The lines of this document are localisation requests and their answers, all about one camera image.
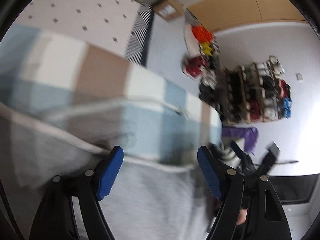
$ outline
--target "metal screw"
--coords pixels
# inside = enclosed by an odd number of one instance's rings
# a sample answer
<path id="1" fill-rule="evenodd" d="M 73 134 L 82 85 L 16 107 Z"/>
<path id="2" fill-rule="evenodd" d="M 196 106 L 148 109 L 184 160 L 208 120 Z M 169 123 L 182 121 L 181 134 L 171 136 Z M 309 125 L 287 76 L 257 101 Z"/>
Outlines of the metal screw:
<path id="1" fill-rule="evenodd" d="M 268 177 L 266 175 L 261 175 L 260 176 L 260 179 L 264 182 L 267 182 L 268 181 Z"/>
<path id="2" fill-rule="evenodd" d="M 237 174 L 236 171 L 233 170 L 233 169 L 228 169 L 228 170 L 227 170 L 227 173 L 228 173 L 229 175 L 231 175 L 231 176 L 234 176 L 234 175 Z"/>
<path id="3" fill-rule="evenodd" d="M 54 176 L 52 180 L 53 180 L 53 182 L 59 182 L 60 179 L 61 179 L 60 176 Z"/>
<path id="4" fill-rule="evenodd" d="M 94 174 L 93 170 L 87 170 L 85 173 L 84 173 L 86 176 L 90 177 Z"/>

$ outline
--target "yellow object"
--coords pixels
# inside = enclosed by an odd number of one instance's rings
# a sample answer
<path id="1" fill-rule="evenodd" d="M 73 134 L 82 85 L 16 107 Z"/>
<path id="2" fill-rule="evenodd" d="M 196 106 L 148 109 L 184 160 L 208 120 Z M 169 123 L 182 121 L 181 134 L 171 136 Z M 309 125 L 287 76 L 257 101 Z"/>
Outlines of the yellow object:
<path id="1" fill-rule="evenodd" d="M 209 50 L 209 49 L 203 49 L 202 50 L 203 54 L 208 55 L 208 56 L 213 56 L 212 52 L 213 50 Z"/>
<path id="2" fill-rule="evenodd" d="M 201 43 L 200 45 L 201 45 L 202 49 L 212 49 L 210 42 L 204 42 L 204 43 Z"/>

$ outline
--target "wooden wall panel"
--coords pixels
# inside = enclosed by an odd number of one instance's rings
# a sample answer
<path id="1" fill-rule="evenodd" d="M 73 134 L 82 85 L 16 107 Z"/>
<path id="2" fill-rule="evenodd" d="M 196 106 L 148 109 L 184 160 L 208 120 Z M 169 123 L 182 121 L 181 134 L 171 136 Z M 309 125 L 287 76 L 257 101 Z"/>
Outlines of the wooden wall panel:
<path id="1" fill-rule="evenodd" d="M 256 0 L 204 0 L 188 9 L 211 32 L 261 21 Z"/>
<path id="2" fill-rule="evenodd" d="M 302 14 L 289 0 L 257 0 L 261 18 L 265 20 L 304 20 Z"/>

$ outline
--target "black and white striped rug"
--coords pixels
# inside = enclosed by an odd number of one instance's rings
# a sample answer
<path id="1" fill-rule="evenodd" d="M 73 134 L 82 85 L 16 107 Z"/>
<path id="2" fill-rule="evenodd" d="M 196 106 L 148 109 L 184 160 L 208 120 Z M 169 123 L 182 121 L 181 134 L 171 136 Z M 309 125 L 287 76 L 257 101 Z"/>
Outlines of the black and white striped rug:
<path id="1" fill-rule="evenodd" d="M 131 31 L 125 58 L 139 65 L 146 64 L 148 39 L 150 38 L 153 15 L 150 5 L 142 4 L 138 10 L 136 20 Z"/>

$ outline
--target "purple cloth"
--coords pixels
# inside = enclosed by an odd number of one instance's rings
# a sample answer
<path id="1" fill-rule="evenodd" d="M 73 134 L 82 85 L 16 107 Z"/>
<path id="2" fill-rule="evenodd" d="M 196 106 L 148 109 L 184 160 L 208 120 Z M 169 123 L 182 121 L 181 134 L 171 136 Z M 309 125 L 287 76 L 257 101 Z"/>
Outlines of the purple cloth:
<path id="1" fill-rule="evenodd" d="M 222 127 L 222 136 L 244 138 L 244 151 L 254 155 L 254 149 L 259 138 L 259 131 L 256 127 Z"/>

